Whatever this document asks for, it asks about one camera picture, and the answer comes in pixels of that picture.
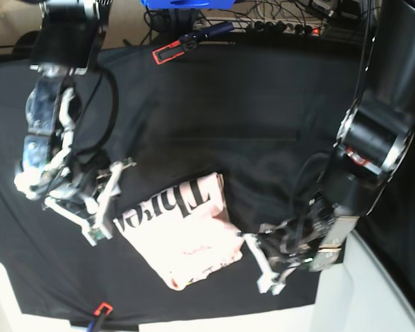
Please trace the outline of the robot arm left side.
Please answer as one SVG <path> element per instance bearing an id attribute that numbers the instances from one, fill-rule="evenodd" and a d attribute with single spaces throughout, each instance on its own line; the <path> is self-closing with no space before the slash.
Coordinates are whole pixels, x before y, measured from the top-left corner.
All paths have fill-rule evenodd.
<path id="1" fill-rule="evenodd" d="M 290 219 L 243 235 L 260 293 L 278 295 L 295 270 L 320 272 L 338 260 L 400 167 L 414 127 L 415 1 L 383 1 L 377 25 L 366 25 L 353 102 L 315 189 Z"/>

